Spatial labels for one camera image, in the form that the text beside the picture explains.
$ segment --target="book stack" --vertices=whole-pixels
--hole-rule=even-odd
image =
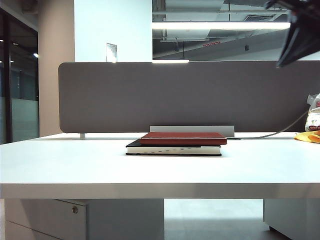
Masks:
[[[128,144],[127,155],[221,156],[227,138],[218,132],[149,132]]]

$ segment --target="fluorescent light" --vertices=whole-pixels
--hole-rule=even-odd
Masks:
[[[290,28],[289,22],[252,22],[252,21],[212,21],[212,22],[153,22],[153,29],[172,30],[197,30],[197,29],[217,29],[217,30],[282,30]]]
[[[152,60],[153,64],[186,64],[188,59],[178,59],[178,60]]]

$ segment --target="gray floor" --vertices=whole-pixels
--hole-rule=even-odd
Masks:
[[[0,240],[4,238],[0,200]],[[165,240],[289,240],[263,223],[261,199],[166,199]]]

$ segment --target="desk partition panel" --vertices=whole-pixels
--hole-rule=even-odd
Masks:
[[[149,126],[234,125],[275,132],[320,92],[320,62],[73,62],[59,67],[65,133],[148,132]],[[304,117],[291,131],[303,131]]]

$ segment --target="glass wall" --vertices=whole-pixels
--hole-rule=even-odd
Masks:
[[[6,12],[0,15],[3,144],[39,137],[38,34]]]

